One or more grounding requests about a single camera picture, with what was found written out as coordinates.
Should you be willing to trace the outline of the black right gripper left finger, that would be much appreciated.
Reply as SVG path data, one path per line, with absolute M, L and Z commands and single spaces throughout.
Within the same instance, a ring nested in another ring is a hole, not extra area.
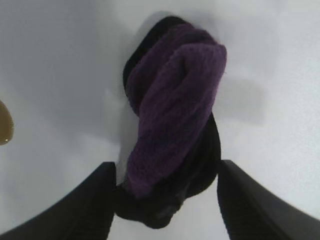
M 104 162 L 39 215 L 1 234 L 2 240 L 106 240 L 114 218 L 116 166 Z

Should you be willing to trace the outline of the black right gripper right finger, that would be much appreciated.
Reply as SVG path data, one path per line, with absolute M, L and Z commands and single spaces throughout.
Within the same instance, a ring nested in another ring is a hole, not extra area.
M 231 240 L 318 240 L 320 221 L 283 201 L 231 160 L 218 169 L 217 199 Z

